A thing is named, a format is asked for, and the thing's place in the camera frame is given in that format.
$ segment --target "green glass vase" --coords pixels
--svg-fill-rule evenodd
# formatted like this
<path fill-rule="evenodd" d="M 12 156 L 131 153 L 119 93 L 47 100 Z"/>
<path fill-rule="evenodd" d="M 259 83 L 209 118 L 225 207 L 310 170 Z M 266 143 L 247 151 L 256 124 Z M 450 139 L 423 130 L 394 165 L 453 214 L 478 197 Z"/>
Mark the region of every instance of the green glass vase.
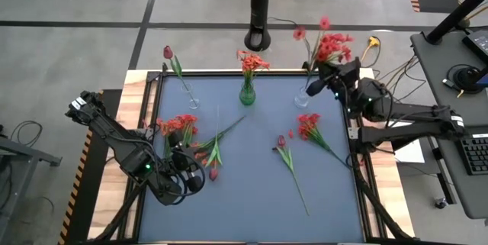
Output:
<path fill-rule="evenodd" d="M 239 99 L 243 105 L 252 105 L 256 100 L 256 92 L 252 82 L 244 82 L 242 84 L 241 92 L 239 93 Z"/>

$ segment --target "tulip bud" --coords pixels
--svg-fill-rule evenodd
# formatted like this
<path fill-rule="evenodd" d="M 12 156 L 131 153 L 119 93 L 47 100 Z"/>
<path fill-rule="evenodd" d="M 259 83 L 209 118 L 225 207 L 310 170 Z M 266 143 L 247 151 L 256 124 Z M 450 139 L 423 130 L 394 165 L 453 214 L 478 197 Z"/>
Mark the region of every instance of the tulip bud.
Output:
<path fill-rule="evenodd" d="M 171 50 L 171 48 L 169 46 L 166 46 L 165 49 L 162 51 L 162 55 L 166 59 L 171 59 L 171 58 L 173 58 L 173 51 Z"/>
<path fill-rule="evenodd" d="M 287 144 L 286 140 L 284 139 L 283 135 L 278 137 L 278 147 L 283 148 Z"/>
<path fill-rule="evenodd" d="M 210 180 L 215 181 L 218 175 L 219 175 L 219 171 L 216 168 L 212 168 L 210 170 L 210 173 L 208 174 L 208 177 L 210 178 Z"/>

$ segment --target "glass vase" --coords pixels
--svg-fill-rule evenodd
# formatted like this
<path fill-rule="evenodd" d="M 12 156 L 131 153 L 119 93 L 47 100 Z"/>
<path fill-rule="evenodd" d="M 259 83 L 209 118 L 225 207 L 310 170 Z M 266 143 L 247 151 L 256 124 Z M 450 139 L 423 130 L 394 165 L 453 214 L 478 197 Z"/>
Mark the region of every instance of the glass vase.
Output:
<path fill-rule="evenodd" d="M 307 94 L 307 87 L 301 87 L 300 91 L 295 96 L 295 105 L 298 108 L 306 108 L 308 106 L 309 100 L 310 96 Z"/>
<path fill-rule="evenodd" d="M 242 84 L 241 92 L 239 93 L 239 99 L 243 105 L 252 105 L 256 100 L 256 92 L 252 82 L 244 82 Z"/>

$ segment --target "concrete floor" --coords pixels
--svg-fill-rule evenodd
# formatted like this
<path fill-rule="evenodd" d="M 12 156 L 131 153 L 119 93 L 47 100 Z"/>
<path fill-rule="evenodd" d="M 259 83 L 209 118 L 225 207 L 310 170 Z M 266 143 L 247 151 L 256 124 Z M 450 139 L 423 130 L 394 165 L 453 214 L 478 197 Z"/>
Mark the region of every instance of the concrete floor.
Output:
<path fill-rule="evenodd" d="M 132 21 L 141 22 L 147 0 L 0 0 L 0 21 Z M 315 24 L 328 15 L 333 24 L 436 25 L 446 15 L 415 13 L 409 0 L 270 0 L 269 16 Z M 249 23 L 249 0 L 156 0 L 151 22 Z M 488 25 L 488 13 L 473 20 Z M 12 244 L 57 242 L 72 188 L 85 128 L 63 114 L 82 90 L 121 89 L 129 65 L 137 28 L 0 27 L 0 123 L 8 134 L 23 120 L 39 121 L 44 132 L 36 148 L 63 156 L 59 168 L 39 166 L 14 221 L 18 233 Z M 272 45 L 262 56 L 274 68 L 297 68 L 306 51 L 292 31 L 270 32 Z M 349 31 L 356 38 L 353 53 L 360 55 L 368 37 L 382 41 L 374 66 L 382 75 L 413 54 L 409 36 L 414 32 Z M 185 68 L 238 68 L 235 51 L 244 49 L 246 31 L 149 29 L 137 69 L 158 69 L 161 50 L 168 44 Z M 370 62 L 374 57 L 370 53 Z M 412 76 L 424 78 L 420 66 Z M 403 97 L 416 82 L 404 79 L 395 96 Z M 404 102 L 431 105 L 427 85 Z M 471 221 L 460 205 L 439 211 L 432 199 L 440 196 L 437 180 L 429 176 L 402 178 L 416 235 L 425 240 L 484 244 L 488 228 Z M 50 198 L 55 211 L 39 196 Z M 23 224 L 21 221 L 32 221 Z"/>

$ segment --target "blue tabletop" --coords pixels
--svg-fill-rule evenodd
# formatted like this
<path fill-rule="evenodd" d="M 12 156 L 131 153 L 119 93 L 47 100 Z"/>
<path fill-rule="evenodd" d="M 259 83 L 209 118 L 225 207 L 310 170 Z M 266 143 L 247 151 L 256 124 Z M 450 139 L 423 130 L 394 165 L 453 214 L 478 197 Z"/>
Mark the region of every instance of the blue tabletop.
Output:
<path fill-rule="evenodd" d="M 215 135 L 217 106 L 220 131 L 246 115 L 221 141 L 223 166 L 215 182 L 209 181 L 180 205 L 161 205 L 147 192 L 140 241 L 239 242 L 362 242 L 358 201 L 352 171 L 326 151 L 297 135 L 297 116 L 318 113 L 318 128 L 335 153 L 349 155 L 340 103 L 324 89 L 298 108 L 294 96 L 304 76 L 258 76 L 256 101 L 239 101 L 243 78 L 188 77 L 201 106 L 191 110 L 189 96 L 175 77 L 165 78 L 159 117 L 178 114 L 198 117 L 195 141 Z M 287 136 L 292 129 L 294 139 Z M 291 148 L 294 168 L 310 210 L 307 216 L 293 176 L 279 154 L 271 150 L 283 134 Z M 161 156 L 163 139 L 155 139 Z"/>

